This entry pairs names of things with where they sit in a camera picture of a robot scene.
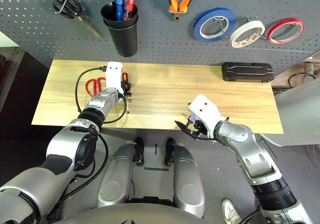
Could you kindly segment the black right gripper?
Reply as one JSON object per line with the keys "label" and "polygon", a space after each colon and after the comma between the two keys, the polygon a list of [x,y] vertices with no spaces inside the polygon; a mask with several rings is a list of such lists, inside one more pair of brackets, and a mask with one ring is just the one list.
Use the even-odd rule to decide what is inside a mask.
{"label": "black right gripper", "polygon": [[[186,132],[187,135],[189,135],[191,138],[193,139],[199,139],[201,138],[201,135],[203,134],[204,136],[207,137],[207,128],[205,127],[205,125],[200,121],[200,120],[196,120],[193,117],[189,117],[188,121],[187,121],[187,125],[179,122],[179,121],[175,121],[176,125],[180,128],[181,131]],[[189,129],[189,126],[193,124],[194,129],[195,130],[191,130]]]}

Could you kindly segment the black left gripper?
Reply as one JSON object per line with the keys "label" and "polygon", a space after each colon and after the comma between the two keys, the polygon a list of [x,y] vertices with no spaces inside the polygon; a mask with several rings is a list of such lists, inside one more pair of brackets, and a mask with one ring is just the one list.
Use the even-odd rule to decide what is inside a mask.
{"label": "black left gripper", "polygon": [[128,80],[121,81],[121,87],[123,89],[123,95],[126,97],[131,97],[131,83]]}

